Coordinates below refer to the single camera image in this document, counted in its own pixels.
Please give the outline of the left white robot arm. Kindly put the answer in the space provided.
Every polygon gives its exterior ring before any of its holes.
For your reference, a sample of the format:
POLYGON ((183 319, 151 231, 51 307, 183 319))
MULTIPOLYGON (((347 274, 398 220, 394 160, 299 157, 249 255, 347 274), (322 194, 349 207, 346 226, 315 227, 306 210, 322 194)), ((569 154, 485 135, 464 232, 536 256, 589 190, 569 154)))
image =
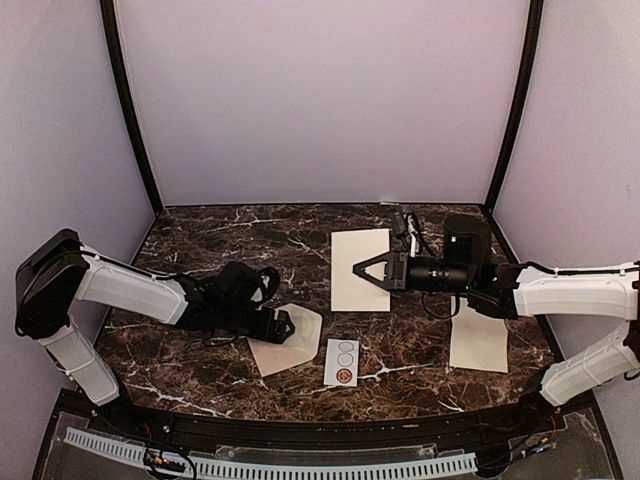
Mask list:
POLYGON ((91 302, 154 319, 183 331, 222 331, 281 345, 296 330, 288 312, 267 307, 278 272, 230 262, 214 276, 159 274, 106 257, 62 229, 16 272, 18 336, 42 345, 120 436, 141 427, 140 412, 119 398, 120 384, 91 342, 78 330, 70 309, 91 302))

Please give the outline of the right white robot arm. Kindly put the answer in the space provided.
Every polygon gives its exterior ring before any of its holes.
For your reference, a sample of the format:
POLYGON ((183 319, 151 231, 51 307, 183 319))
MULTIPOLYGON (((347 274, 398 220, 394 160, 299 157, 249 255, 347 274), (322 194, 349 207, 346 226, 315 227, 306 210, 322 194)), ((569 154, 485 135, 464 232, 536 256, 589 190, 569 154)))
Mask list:
POLYGON ((536 262, 496 264, 492 230, 466 214, 448 217, 440 257, 391 250, 355 264, 353 273, 388 292, 415 291, 464 296, 490 318, 595 315, 622 320, 616 330, 573 357, 540 371, 537 383, 510 413, 521 434, 534 432, 549 408, 610 380, 639 375, 639 265, 561 269, 536 262))

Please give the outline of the pink envelope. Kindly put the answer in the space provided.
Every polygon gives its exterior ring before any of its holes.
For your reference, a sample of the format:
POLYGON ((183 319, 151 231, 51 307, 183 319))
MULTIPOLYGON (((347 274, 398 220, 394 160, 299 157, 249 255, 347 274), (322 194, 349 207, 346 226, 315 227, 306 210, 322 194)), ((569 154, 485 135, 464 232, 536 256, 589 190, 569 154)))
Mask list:
POLYGON ((276 309, 287 312, 295 331, 283 344, 249 339, 248 344, 261 377, 282 372, 313 360, 319 350, 323 317, 312 310, 289 303, 276 309))

